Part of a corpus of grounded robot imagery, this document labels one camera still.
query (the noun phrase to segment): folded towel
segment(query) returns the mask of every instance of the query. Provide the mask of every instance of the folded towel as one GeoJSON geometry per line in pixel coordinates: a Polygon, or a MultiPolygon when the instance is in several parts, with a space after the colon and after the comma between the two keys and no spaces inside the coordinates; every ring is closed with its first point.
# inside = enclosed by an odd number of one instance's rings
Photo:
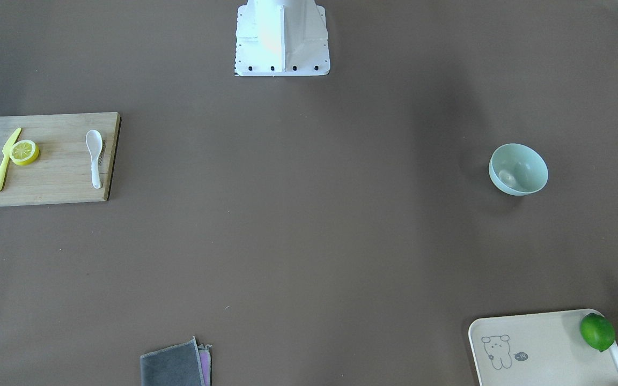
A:
{"type": "MultiPolygon", "coordinates": [[[[204,352],[209,354],[208,347],[204,352]]],[[[144,354],[140,357],[142,386],[206,386],[200,355],[194,337],[184,344],[144,354]]]]}

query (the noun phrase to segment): yellow knife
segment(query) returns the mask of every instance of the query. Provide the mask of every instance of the yellow knife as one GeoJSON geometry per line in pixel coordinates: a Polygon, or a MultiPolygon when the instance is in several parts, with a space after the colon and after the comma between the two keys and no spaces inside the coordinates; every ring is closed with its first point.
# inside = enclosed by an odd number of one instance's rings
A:
{"type": "Polygon", "coordinates": [[[4,186],[4,179],[6,178],[6,169],[8,168],[8,160],[9,160],[9,152],[11,152],[11,147],[15,144],[16,139],[20,135],[20,127],[16,129],[16,131],[11,134],[8,141],[4,144],[2,148],[2,152],[4,154],[4,159],[2,160],[2,165],[0,166],[0,191],[2,190],[2,186],[4,186]]]}

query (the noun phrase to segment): white spoon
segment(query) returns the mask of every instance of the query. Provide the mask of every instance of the white spoon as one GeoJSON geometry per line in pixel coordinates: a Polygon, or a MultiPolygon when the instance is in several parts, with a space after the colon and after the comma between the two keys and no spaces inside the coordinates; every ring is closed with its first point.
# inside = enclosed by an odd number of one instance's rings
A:
{"type": "Polygon", "coordinates": [[[87,149],[90,151],[90,160],[92,168],[92,185],[95,189],[101,188],[101,181],[99,179],[99,154],[101,153],[101,134],[96,130],[89,130],[85,135],[85,143],[87,149]]]}

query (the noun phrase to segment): wooden cutting board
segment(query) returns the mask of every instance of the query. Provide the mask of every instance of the wooden cutting board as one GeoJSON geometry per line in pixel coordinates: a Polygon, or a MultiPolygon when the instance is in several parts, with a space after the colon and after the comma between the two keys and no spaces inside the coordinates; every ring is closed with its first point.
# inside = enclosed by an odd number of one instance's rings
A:
{"type": "Polygon", "coordinates": [[[0,117],[0,164],[2,147],[18,127],[23,129],[17,141],[30,139],[40,149],[32,164],[9,162],[0,206],[108,200],[120,119],[118,113],[0,117]],[[100,132],[104,142],[99,161],[100,189],[92,186],[90,154],[85,145],[85,135],[91,129],[100,132]]]}

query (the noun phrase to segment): lime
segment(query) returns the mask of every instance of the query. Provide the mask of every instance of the lime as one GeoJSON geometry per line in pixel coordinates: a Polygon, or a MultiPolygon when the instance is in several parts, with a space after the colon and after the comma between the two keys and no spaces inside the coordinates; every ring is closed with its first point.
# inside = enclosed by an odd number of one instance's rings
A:
{"type": "Polygon", "coordinates": [[[24,139],[23,141],[16,142],[14,146],[11,147],[9,157],[14,164],[24,166],[31,164],[32,161],[37,159],[39,154],[40,149],[35,142],[24,139]]]}
{"type": "Polygon", "coordinates": [[[603,352],[614,342],[614,327],[602,315],[589,313],[581,320],[581,336],[590,347],[603,352]]]}

